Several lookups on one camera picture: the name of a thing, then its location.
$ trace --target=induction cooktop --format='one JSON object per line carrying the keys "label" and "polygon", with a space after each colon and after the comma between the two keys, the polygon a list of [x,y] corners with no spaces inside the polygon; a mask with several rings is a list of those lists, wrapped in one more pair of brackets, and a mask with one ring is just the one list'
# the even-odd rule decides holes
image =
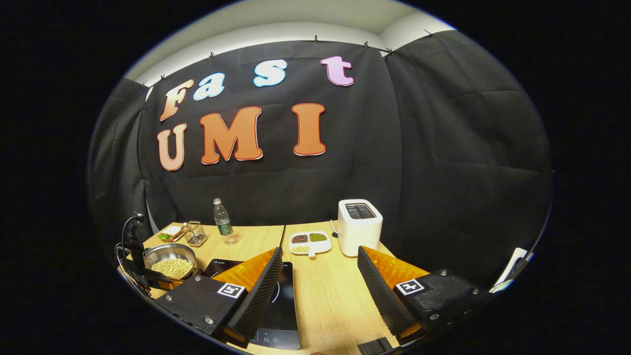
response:
{"label": "induction cooktop", "polygon": [[[212,277],[242,262],[224,259],[212,259],[204,276]],[[276,292],[272,294],[267,312],[251,343],[277,349],[300,349],[296,305],[293,298],[293,265],[283,263],[283,271],[276,283]]]}

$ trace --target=letter m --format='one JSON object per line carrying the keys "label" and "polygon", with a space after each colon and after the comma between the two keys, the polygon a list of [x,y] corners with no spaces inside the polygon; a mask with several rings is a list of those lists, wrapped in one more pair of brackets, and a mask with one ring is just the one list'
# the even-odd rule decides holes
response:
{"label": "letter m", "polygon": [[260,107],[245,107],[237,112],[230,129],[217,113],[202,117],[199,120],[204,127],[204,155],[201,157],[201,162],[204,164],[219,162],[215,145],[223,160],[230,160],[235,143],[237,144],[235,159],[260,159],[263,151],[259,148],[256,138],[256,121],[260,114]]}

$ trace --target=white divided dish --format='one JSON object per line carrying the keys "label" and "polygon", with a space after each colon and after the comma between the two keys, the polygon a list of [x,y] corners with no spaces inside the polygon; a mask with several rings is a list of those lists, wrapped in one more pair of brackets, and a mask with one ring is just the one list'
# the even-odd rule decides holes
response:
{"label": "white divided dish", "polygon": [[[322,234],[326,237],[323,241],[311,241],[311,234]],[[294,243],[294,237],[307,236],[307,241],[303,243]],[[311,232],[299,232],[294,233],[289,237],[289,251],[296,255],[307,254],[311,258],[315,258],[317,253],[324,253],[331,250],[331,238],[329,234],[324,231],[311,231]]]}

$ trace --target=white ceiling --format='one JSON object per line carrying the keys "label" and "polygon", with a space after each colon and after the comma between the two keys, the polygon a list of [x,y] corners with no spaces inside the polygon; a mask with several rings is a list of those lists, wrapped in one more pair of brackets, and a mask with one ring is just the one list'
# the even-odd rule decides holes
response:
{"label": "white ceiling", "polygon": [[418,9],[393,0],[244,0],[191,23],[156,46],[126,74],[135,78],[162,59],[223,33],[268,23],[316,22],[376,35]]}

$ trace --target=plastic water bottle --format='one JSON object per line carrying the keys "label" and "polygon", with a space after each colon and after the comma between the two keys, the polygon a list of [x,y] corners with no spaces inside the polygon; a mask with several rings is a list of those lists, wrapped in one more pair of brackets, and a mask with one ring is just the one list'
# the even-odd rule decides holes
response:
{"label": "plastic water bottle", "polygon": [[[228,216],[228,211],[221,204],[221,199],[215,198],[213,200],[215,204],[215,208],[213,209],[213,217],[215,218],[215,224],[217,224],[217,228],[219,228],[219,233],[222,236],[229,236],[232,234],[232,225],[230,224],[230,216]],[[234,238],[226,239],[225,243],[228,245],[232,245],[237,241]]]}

